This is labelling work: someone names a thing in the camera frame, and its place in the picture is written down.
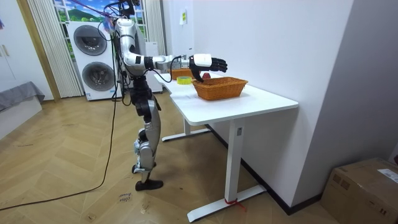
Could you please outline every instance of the brown basket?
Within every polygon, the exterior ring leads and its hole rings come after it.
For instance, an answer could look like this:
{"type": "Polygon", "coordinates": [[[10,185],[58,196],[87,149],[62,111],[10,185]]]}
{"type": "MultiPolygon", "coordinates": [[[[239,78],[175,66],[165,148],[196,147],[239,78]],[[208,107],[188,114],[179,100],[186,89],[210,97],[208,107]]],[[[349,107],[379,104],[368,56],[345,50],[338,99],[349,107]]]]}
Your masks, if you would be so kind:
{"type": "Polygon", "coordinates": [[[183,69],[173,69],[173,80],[177,80],[177,77],[180,76],[188,76],[193,78],[192,72],[189,68],[183,68],[183,69]]]}
{"type": "Polygon", "coordinates": [[[197,80],[192,81],[198,96],[205,100],[220,100],[240,96],[247,82],[233,77],[209,78],[205,79],[203,83],[197,80]]]}

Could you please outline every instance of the red object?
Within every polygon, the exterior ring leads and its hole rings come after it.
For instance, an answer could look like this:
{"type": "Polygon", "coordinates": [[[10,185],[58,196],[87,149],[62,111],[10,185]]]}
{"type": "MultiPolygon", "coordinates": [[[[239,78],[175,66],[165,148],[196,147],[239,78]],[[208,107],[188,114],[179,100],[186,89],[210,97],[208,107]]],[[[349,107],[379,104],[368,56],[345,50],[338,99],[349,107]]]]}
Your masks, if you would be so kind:
{"type": "Polygon", "coordinates": [[[203,74],[202,79],[211,78],[210,73],[206,72],[203,74]]]}
{"type": "Polygon", "coordinates": [[[243,206],[241,203],[238,202],[238,199],[236,199],[236,200],[234,200],[234,201],[232,201],[232,202],[227,202],[226,199],[224,198],[224,201],[225,201],[225,203],[227,203],[228,205],[234,205],[234,204],[239,205],[240,207],[243,208],[244,212],[247,212],[247,211],[248,211],[248,210],[246,209],[245,206],[243,206]]]}

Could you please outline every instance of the washing machine door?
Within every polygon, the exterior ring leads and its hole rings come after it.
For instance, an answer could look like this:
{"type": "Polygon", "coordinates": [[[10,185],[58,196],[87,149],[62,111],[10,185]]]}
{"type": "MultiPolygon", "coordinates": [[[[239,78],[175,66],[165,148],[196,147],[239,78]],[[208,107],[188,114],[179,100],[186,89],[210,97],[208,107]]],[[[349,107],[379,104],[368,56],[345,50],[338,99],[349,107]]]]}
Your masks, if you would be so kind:
{"type": "Polygon", "coordinates": [[[114,86],[113,69],[102,62],[92,62],[86,65],[81,73],[84,83],[93,90],[106,91],[114,86]]]}
{"type": "Polygon", "coordinates": [[[73,38],[76,46],[85,54],[96,56],[106,50],[105,35],[97,28],[84,25],[76,29],[73,38]]]}

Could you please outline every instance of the white table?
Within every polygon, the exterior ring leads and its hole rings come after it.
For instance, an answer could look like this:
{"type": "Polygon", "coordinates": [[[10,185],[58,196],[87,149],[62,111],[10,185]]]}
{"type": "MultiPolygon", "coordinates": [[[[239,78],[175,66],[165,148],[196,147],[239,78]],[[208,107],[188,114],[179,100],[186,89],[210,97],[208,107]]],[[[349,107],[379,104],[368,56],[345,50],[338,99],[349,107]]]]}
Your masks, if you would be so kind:
{"type": "MultiPolygon", "coordinates": [[[[169,74],[161,74],[166,80],[170,79],[169,74]]],[[[220,76],[211,73],[212,78],[220,76]]],[[[239,168],[241,163],[241,152],[244,136],[244,118],[258,114],[296,108],[299,104],[296,101],[260,90],[246,85],[241,96],[226,100],[206,101],[201,99],[193,85],[179,85],[176,81],[164,82],[159,76],[156,79],[163,84],[171,93],[170,97],[184,118],[184,133],[162,138],[163,141],[184,138],[198,133],[210,131],[202,129],[190,131],[190,125],[198,126],[203,124],[229,121],[228,160],[225,183],[225,200],[238,202],[259,193],[265,192],[265,188],[257,185],[238,193],[239,168]]],[[[189,222],[217,212],[225,207],[231,206],[224,199],[202,206],[188,213],[189,222]]]]}

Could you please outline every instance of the wooden floor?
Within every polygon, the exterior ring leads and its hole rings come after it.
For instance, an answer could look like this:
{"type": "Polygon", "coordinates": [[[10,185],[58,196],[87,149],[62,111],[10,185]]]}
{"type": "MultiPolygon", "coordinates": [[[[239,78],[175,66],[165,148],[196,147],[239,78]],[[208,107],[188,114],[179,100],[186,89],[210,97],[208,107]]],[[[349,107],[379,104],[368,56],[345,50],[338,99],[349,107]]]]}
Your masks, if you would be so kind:
{"type": "MultiPolygon", "coordinates": [[[[182,133],[182,117],[168,93],[162,107],[162,134],[182,133]]],[[[109,152],[113,103],[84,97],[46,103],[43,111],[0,140],[0,208],[59,197],[97,186],[109,152]]],[[[159,190],[136,192],[140,174],[132,143],[142,118],[118,103],[111,162],[104,185],[94,192],[0,212],[0,223],[188,223],[187,212],[223,198],[226,149],[211,133],[166,143],[157,151],[153,179],[159,190]]],[[[256,185],[243,168],[239,190],[256,185]]],[[[287,216],[268,194],[196,223],[337,223],[316,203],[287,216]]]]}

